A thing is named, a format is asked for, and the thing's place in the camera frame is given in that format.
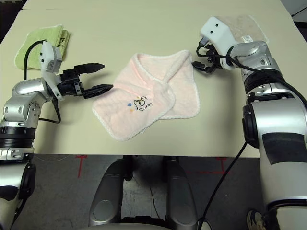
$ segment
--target floor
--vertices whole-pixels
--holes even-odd
[[[9,30],[19,3],[1,3],[0,42]],[[307,40],[306,29],[301,33]],[[88,211],[106,168],[120,156],[65,156],[37,154],[36,184],[12,230],[72,230],[88,225]],[[161,178],[162,157],[135,158],[138,169],[124,183],[122,216],[156,217],[151,185],[161,217],[165,216],[166,184]],[[180,157],[194,194],[199,217],[230,158]],[[207,218],[214,230],[246,230],[246,212],[264,211],[259,178],[259,159],[241,158],[220,187]]]

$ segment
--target folded pink towel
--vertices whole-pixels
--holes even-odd
[[[200,110],[188,50],[159,57],[135,54],[93,112],[112,137],[128,140],[158,119],[191,118]]]

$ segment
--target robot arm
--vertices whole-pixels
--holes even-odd
[[[306,228],[306,100],[285,82],[265,42],[238,43],[228,26],[214,17],[203,26],[201,36],[197,54],[213,64],[194,62],[195,68],[207,73],[241,68],[247,94],[244,136],[260,152],[268,229]],[[199,54],[200,47],[208,49],[206,55]]]
[[[104,68],[104,65],[78,65],[57,75],[62,62],[59,48],[44,41],[40,56],[42,78],[16,84],[12,97],[3,109],[0,123],[0,230],[10,229],[27,198],[33,193],[35,166],[31,163],[31,158],[38,121],[59,123],[58,100],[64,100],[66,95],[83,96],[87,99],[101,95],[113,87],[97,85],[85,90],[80,82],[80,74],[96,72]],[[58,121],[39,118],[43,104],[50,101],[57,111]]]

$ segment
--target table surface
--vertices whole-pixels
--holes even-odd
[[[57,2],[67,9],[48,10]],[[106,66],[81,76],[85,88],[90,88],[113,83],[134,53],[162,56],[188,49],[193,60],[201,61],[195,54],[199,30],[213,15],[252,15],[268,37],[283,76],[307,96],[307,45],[279,0],[259,0],[257,4],[252,0],[67,2],[29,0],[25,5],[29,10],[19,12],[0,45],[1,108],[12,87],[23,78],[22,70],[14,65],[15,54],[36,28],[63,24],[71,33],[60,73],[84,63]],[[42,3],[47,10],[39,8]],[[40,71],[31,69],[28,77],[38,78]],[[241,119],[246,95],[240,71],[219,69],[210,76],[195,71],[194,77],[201,99],[201,111],[195,118],[157,121],[143,134],[121,142],[114,140],[93,114],[95,98],[68,96],[59,104],[61,124],[39,123],[35,153],[235,156],[244,143]],[[41,117],[56,119],[51,103],[43,106]],[[248,146],[242,156],[259,154]]]

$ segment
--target embroidered logo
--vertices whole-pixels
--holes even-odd
[[[145,109],[149,108],[153,105],[153,103],[147,102],[147,98],[145,96],[138,97],[137,100],[133,101],[133,104],[135,106],[135,110],[131,109],[130,111],[144,111]]]

